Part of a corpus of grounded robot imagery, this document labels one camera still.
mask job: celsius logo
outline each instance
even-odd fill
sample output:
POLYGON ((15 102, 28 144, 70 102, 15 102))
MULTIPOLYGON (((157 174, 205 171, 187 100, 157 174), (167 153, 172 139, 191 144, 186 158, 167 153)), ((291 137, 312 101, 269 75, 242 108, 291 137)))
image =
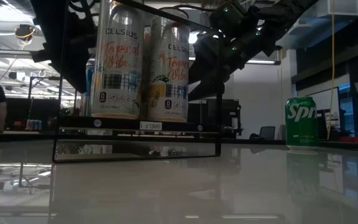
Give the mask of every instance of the celsius logo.
POLYGON ((305 118, 305 117, 312 118, 313 113, 315 111, 316 111, 315 107, 312 107, 309 110, 309 108, 307 108, 305 106, 299 107, 299 103, 294 103, 290 107, 290 114, 288 115, 288 119, 295 118, 295 122, 298 122, 299 119, 301 119, 301 118, 305 118))
POLYGON ((137 33, 127 29, 107 28, 106 34, 125 35, 127 37, 133 37, 135 40, 137 40, 137 33))

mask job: sprite can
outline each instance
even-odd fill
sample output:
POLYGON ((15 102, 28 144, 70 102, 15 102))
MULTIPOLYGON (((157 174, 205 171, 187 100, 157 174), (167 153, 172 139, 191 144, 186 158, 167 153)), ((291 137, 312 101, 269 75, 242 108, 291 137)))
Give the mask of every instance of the sprite can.
POLYGON ((285 106, 287 146, 313 149, 318 145, 316 103, 312 97, 295 97, 285 106))

